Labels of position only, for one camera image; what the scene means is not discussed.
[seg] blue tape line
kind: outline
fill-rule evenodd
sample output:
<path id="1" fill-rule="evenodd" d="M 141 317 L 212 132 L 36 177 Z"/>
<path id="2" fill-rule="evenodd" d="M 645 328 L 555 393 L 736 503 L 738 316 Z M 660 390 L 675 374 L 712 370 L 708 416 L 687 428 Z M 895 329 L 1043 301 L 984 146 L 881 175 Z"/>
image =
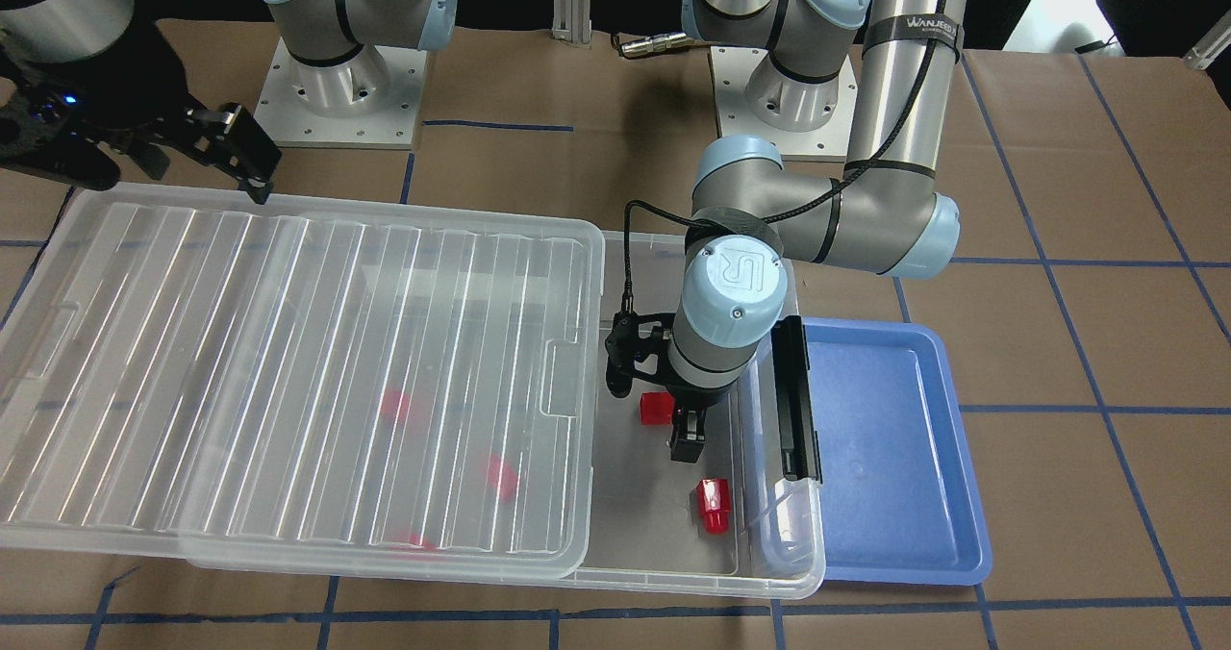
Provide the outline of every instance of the blue tape line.
<path id="1" fill-rule="evenodd" d="M 107 607 L 111 606 L 111 596 L 116 592 L 116 586 L 119 585 L 119 581 L 133 575 L 133 571 L 139 568 L 133 566 L 128 569 L 102 588 L 102 595 L 98 596 L 98 607 L 94 613 L 94 619 L 90 622 L 90 633 L 85 639 L 85 650 L 94 650 L 98 645 L 98 634 L 102 633 L 102 624 L 107 618 Z"/>
<path id="2" fill-rule="evenodd" d="M 1096 597 L 1091 600 L 1011 600 L 988 602 L 993 612 L 1040 612 L 1046 609 L 1142 609 L 1173 608 L 1172 597 Z"/>
<path id="3" fill-rule="evenodd" d="M 870 614 L 943 614 L 977 612 L 974 602 L 900 602 L 896 604 L 788 604 L 782 613 L 788 617 L 870 616 Z"/>
<path id="4" fill-rule="evenodd" d="M 4 316 L 0 316 L 0 330 L 4 330 L 5 324 L 9 323 L 9 316 L 12 316 L 12 310 L 17 308 L 17 300 L 21 299 L 26 288 L 30 287 L 30 281 L 34 277 L 34 266 L 38 265 L 38 259 L 42 255 L 43 250 L 39 249 L 34 255 L 34 260 L 31 261 L 30 267 L 26 268 L 26 275 L 21 276 L 21 283 L 17 286 L 17 292 L 14 292 L 12 299 L 9 300 L 9 308 L 5 309 Z"/>
<path id="5" fill-rule="evenodd" d="M 111 624 L 319 624 L 321 612 L 273 612 L 268 614 L 159 614 L 153 612 L 110 613 L 102 623 Z"/>
<path id="6" fill-rule="evenodd" d="M 774 650 L 787 650 L 787 624 L 782 622 L 782 600 L 769 601 L 769 616 L 773 618 Z"/>
<path id="7" fill-rule="evenodd" d="M 0 614 L 0 625 L 82 625 L 95 614 Z"/>
<path id="8" fill-rule="evenodd" d="M 1113 415 L 1231 415 L 1231 407 L 1137 407 L 1125 405 L 959 405 L 963 412 L 1020 412 L 1020 414 L 1072 414 L 1072 412 L 1102 412 L 1108 410 Z"/>
<path id="9" fill-rule="evenodd" d="M 1231 597 L 1185 597 L 1189 607 L 1231 607 Z M 1086 600 L 1002 600 L 988 601 L 992 612 L 1022 612 L 1046 609 L 1121 609 L 1147 607 L 1174 607 L 1173 597 L 1093 597 Z M 800 616 L 852 616 L 852 614 L 924 614 L 945 612 L 979 612 L 977 602 L 911 602 L 899 604 L 779 604 L 783 617 Z M 359 623 L 367 620 L 391 622 L 454 622 L 454 620 L 547 620 L 586 618 L 678 618 L 678 617 L 763 617 L 773 614 L 764 607 L 667 607 L 662 609 L 590 609 L 560 613 L 544 611 L 487 611 L 487 612 L 341 612 L 330 620 Z M 96 614 L 0 614 L 0 625 L 86 625 Z M 320 623 L 323 612 L 277 612 L 250 616 L 206 614 L 156 614 L 156 613 L 107 613 L 103 623 L 111 624 L 194 624 L 194 623 Z"/>
<path id="10" fill-rule="evenodd" d="M 676 619 L 696 617 L 768 617 L 769 607 L 662 607 L 657 609 L 586 609 L 560 614 L 561 619 Z"/>
<path id="11" fill-rule="evenodd" d="M 996 628 L 992 625 L 992 611 L 987 606 L 987 596 L 984 595 L 984 584 L 975 586 L 975 600 L 979 602 L 979 616 L 984 620 L 984 635 L 987 636 L 987 650 L 1000 650 L 996 641 Z"/>
<path id="12" fill-rule="evenodd" d="M 364 622 L 547 622 L 550 609 L 499 609 L 499 611 L 405 611 L 405 612 L 334 612 L 332 623 Z"/>
<path id="13" fill-rule="evenodd" d="M 329 590 L 325 592 L 325 608 L 323 609 L 325 617 L 320 622 L 320 634 L 316 635 L 316 650 L 329 648 L 329 623 L 334 616 L 334 604 L 337 602 L 337 581 L 339 576 L 329 576 Z"/>
<path id="14" fill-rule="evenodd" d="M 401 198 L 398 199 L 398 203 L 401 203 L 403 206 L 405 206 L 405 203 L 410 199 L 410 177 L 414 172 L 415 154 L 414 151 L 409 151 L 409 154 L 406 154 L 406 171 L 405 174 L 401 174 Z"/>
<path id="15" fill-rule="evenodd" d="M 1062 292 L 1060 292 L 1060 283 L 1056 281 L 1055 270 L 1053 270 L 1051 265 L 1048 263 L 1048 255 L 1043 249 L 1041 239 L 1039 239 L 1039 231 L 1034 227 L 1034 219 L 1030 218 L 1030 212 L 1025 206 L 1025 199 L 1022 197 L 1022 190 L 1013 174 L 1013 167 L 1011 166 L 1004 146 L 1000 140 L 1000 134 L 992 124 L 991 116 L 987 112 L 987 103 L 984 102 L 982 94 L 979 90 L 979 84 L 976 84 L 975 76 L 970 71 L 970 63 L 966 58 L 961 59 L 961 68 L 966 71 L 966 79 L 970 81 L 970 89 L 975 95 L 975 102 L 979 103 L 979 111 L 984 117 L 984 124 L 987 127 L 987 133 L 992 138 L 992 145 L 996 146 L 996 154 L 1000 156 L 1001 164 L 1004 167 L 1004 174 L 1008 177 L 1011 188 L 1013 190 L 1013 196 L 1017 198 L 1017 204 L 1022 211 L 1022 217 L 1025 218 L 1025 227 L 1030 233 L 1032 241 L 1034 241 L 1034 249 L 1039 254 L 1039 260 L 1043 261 L 1043 271 L 1048 276 L 1048 283 L 1051 286 L 1051 293 L 1055 295 L 1056 304 L 1060 307 L 1060 314 L 1065 320 L 1065 327 L 1069 329 L 1069 336 L 1072 339 L 1073 347 L 1077 348 L 1077 358 L 1081 361 L 1082 371 L 1086 373 L 1086 380 L 1089 383 L 1091 391 L 1094 394 L 1094 403 L 1098 405 L 1103 416 L 1103 426 L 1107 428 L 1107 436 L 1112 439 L 1112 448 L 1115 449 L 1115 458 L 1120 462 L 1120 469 L 1124 473 L 1124 479 L 1129 484 L 1129 491 L 1133 494 L 1133 501 L 1137 507 L 1137 513 L 1141 516 L 1141 523 L 1145 526 L 1146 533 L 1150 536 L 1150 544 L 1153 547 L 1155 556 L 1157 556 L 1158 565 L 1162 568 L 1163 576 L 1167 579 L 1167 587 L 1171 590 L 1171 596 L 1174 600 L 1176 607 L 1179 609 L 1179 617 L 1184 623 L 1184 629 L 1188 632 L 1188 639 L 1193 645 L 1193 650 L 1200 650 L 1201 643 L 1197 639 L 1197 630 L 1193 627 L 1193 619 L 1188 614 L 1188 607 L 1184 606 L 1184 600 L 1179 593 L 1179 586 L 1176 584 L 1176 576 L 1171 570 L 1171 564 L 1167 563 L 1167 555 L 1162 550 L 1162 543 L 1158 539 L 1158 533 L 1155 532 L 1153 521 L 1150 518 L 1150 513 L 1146 510 L 1141 490 L 1137 489 L 1137 481 L 1133 475 L 1133 468 L 1129 465 L 1129 459 L 1124 453 L 1124 447 L 1120 446 L 1120 438 L 1115 433 L 1115 426 L 1112 423 L 1112 416 L 1108 412 L 1107 401 L 1103 399 L 1103 391 L 1099 389 L 1098 380 L 1094 378 L 1094 369 L 1089 364 L 1089 356 L 1086 355 L 1086 347 L 1082 345 L 1081 337 L 1077 335 L 1077 326 L 1073 324 L 1072 316 L 1069 313 L 1069 304 L 1065 303 L 1065 297 Z"/>
<path id="16" fill-rule="evenodd" d="M 897 292 L 897 309 L 902 313 L 902 323 L 911 323 L 911 309 L 906 305 L 906 291 L 902 289 L 902 278 L 894 278 L 894 292 Z"/>
<path id="17" fill-rule="evenodd" d="M 1094 89 L 1094 95 L 1098 95 L 1098 102 L 1102 103 L 1103 111 L 1107 112 L 1108 121 L 1112 121 L 1112 128 L 1115 129 L 1115 134 L 1120 137 L 1120 143 L 1124 145 L 1124 150 L 1129 154 L 1129 160 L 1133 160 L 1133 167 L 1137 171 L 1137 177 L 1141 177 L 1141 185 L 1146 187 L 1146 193 L 1150 195 L 1150 202 L 1155 204 L 1155 211 L 1158 212 L 1158 217 L 1162 218 L 1162 224 L 1167 228 L 1167 234 L 1171 235 L 1172 241 L 1176 244 L 1176 250 L 1179 251 L 1179 257 L 1184 263 L 1188 265 L 1188 273 L 1193 276 L 1193 282 L 1197 283 L 1197 289 L 1201 292 L 1201 298 L 1205 299 L 1205 305 L 1210 308 L 1210 314 L 1214 315 L 1214 320 L 1219 324 L 1219 330 L 1222 331 L 1222 337 L 1231 343 L 1231 331 L 1227 330 L 1226 321 L 1219 314 L 1217 308 L 1214 305 L 1214 299 L 1210 297 L 1208 289 L 1205 289 L 1205 283 L 1201 282 L 1200 273 L 1193 266 L 1193 260 L 1188 257 L 1188 250 L 1179 241 L 1179 233 L 1177 233 L 1174 225 L 1171 224 L 1171 218 L 1167 217 L 1167 212 L 1162 207 L 1158 195 L 1155 193 L 1153 185 L 1146 177 L 1145 169 L 1141 167 L 1141 162 L 1137 160 L 1137 154 L 1133 150 L 1133 145 L 1129 142 L 1129 137 L 1124 134 L 1124 129 L 1120 128 L 1120 121 L 1115 118 L 1115 112 L 1112 112 L 1110 103 L 1103 97 L 1103 89 L 1098 87 L 1098 81 L 1094 80 L 1094 73 L 1089 70 L 1088 64 L 1086 64 L 1086 58 L 1077 55 L 1077 63 L 1081 64 L 1082 71 L 1086 71 L 1086 80 L 1089 80 L 1089 85 Z"/>
<path id="18" fill-rule="evenodd" d="M 551 609 L 551 623 L 547 632 L 547 649 L 560 650 L 560 611 Z"/>
<path id="19" fill-rule="evenodd" d="M 423 121 L 425 127 L 470 127 L 476 129 L 545 129 L 545 132 L 572 133 L 572 127 L 551 124 L 499 124 L 495 121 L 433 119 Z"/>
<path id="20" fill-rule="evenodd" d="M 975 263 L 980 266 L 1041 266 L 1038 259 L 996 259 L 990 256 L 954 256 L 950 263 Z"/>
<path id="21" fill-rule="evenodd" d="M 52 235 L 55 234 L 55 228 L 60 227 L 60 220 L 64 219 L 64 212 L 69 208 L 69 199 L 73 198 L 73 192 L 76 187 L 70 186 L 69 190 L 64 192 L 64 199 L 60 202 L 59 212 L 55 213 L 55 220 L 52 223 L 52 230 L 47 233 L 47 241 L 43 241 L 38 246 L 38 252 L 34 252 L 34 261 L 26 268 L 26 275 L 21 278 L 21 284 L 17 286 L 17 293 L 12 295 L 9 300 L 9 308 L 5 309 L 4 318 L 0 318 L 0 330 L 4 329 L 5 324 L 9 323 L 9 316 L 12 315 L 12 310 L 17 308 L 17 300 L 21 299 L 26 287 L 30 286 L 30 279 L 34 277 L 34 267 L 38 266 L 38 261 L 43 259 L 43 251 L 47 251 L 47 245 L 52 243 Z"/>
<path id="22" fill-rule="evenodd" d="M 997 259 L 993 256 L 954 256 L 950 263 L 980 266 L 1041 266 L 1040 259 Z M 1107 261 L 1099 259 L 1048 259 L 1053 266 L 1101 266 L 1108 268 L 1231 268 L 1225 261 Z"/>

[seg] robotic arm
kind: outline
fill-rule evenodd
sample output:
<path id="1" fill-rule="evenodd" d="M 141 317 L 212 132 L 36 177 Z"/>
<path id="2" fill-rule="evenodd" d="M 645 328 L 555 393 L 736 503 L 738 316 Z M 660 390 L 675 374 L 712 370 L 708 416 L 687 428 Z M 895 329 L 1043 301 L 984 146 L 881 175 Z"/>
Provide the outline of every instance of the robotic arm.
<path id="1" fill-rule="evenodd" d="M 294 59 L 299 100 L 320 117 L 385 103 L 388 66 L 375 46 L 439 50 L 457 0 L 265 0 Z"/>
<path id="2" fill-rule="evenodd" d="M 238 103 L 211 111 L 133 0 L 0 0 L 0 166 L 105 191 L 119 169 L 106 143 L 150 177 L 174 148 L 220 169 L 257 203 L 282 151 Z"/>
<path id="3" fill-rule="evenodd" d="M 780 259 L 928 278 L 956 247 L 958 207 L 933 182 L 965 0 L 683 0 L 682 20 L 694 39 L 767 49 L 748 81 L 762 102 L 753 107 L 779 128 L 811 129 L 832 110 L 869 1 L 843 180 L 787 172 L 763 138 L 721 138 L 702 156 L 693 215 L 682 220 L 677 311 L 639 316 L 625 288 L 607 340 L 607 385 L 619 398 L 634 378 L 671 391 L 673 460 L 697 460 L 705 410 L 774 327 L 785 299 Z M 783 119 L 783 110 L 793 116 Z M 651 356 L 656 371 L 638 369 Z"/>

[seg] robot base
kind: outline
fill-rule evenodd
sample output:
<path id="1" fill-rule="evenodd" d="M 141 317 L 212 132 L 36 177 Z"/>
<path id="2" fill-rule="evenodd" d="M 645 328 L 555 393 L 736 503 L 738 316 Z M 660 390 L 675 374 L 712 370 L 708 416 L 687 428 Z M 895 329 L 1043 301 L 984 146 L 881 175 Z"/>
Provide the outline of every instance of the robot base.
<path id="1" fill-rule="evenodd" d="M 748 76 L 764 59 L 764 49 L 745 49 L 739 46 L 713 46 L 709 50 L 710 70 L 714 75 L 714 103 L 718 108 L 720 137 L 729 134 L 760 134 L 774 143 L 783 160 L 804 162 L 843 162 L 851 140 L 854 119 L 854 98 L 858 87 L 854 69 L 846 59 L 838 74 L 838 103 L 828 123 L 814 132 L 788 132 L 771 127 L 752 113 L 744 89 Z"/>
<path id="2" fill-rule="evenodd" d="M 291 54 L 278 41 L 254 113 L 257 123 L 282 148 L 410 150 L 419 128 L 427 53 L 388 46 L 377 49 L 389 66 L 391 81 L 383 106 L 359 117 L 329 118 L 314 114 L 298 98 Z"/>

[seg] blue tray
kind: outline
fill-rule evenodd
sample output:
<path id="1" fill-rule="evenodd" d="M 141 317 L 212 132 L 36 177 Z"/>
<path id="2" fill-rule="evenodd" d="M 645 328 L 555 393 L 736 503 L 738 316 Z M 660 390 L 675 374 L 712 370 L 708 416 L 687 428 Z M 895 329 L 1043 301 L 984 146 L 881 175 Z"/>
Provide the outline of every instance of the blue tray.
<path id="1" fill-rule="evenodd" d="M 911 324 L 804 324 L 826 580 L 982 582 L 991 545 L 940 339 Z"/>

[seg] plastic bin lid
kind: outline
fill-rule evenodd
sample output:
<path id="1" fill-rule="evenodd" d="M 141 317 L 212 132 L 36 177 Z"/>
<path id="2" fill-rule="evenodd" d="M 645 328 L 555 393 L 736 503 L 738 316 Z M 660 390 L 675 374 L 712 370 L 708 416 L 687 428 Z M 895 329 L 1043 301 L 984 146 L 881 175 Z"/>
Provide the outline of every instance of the plastic bin lid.
<path id="1" fill-rule="evenodd" d="M 567 575 L 602 263 L 587 222 L 87 191 L 0 331 L 0 544 Z"/>
<path id="2" fill-rule="evenodd" d="M 827 580 L 975 585 L 992 555 L 940 339 L 805 319 Z"/>

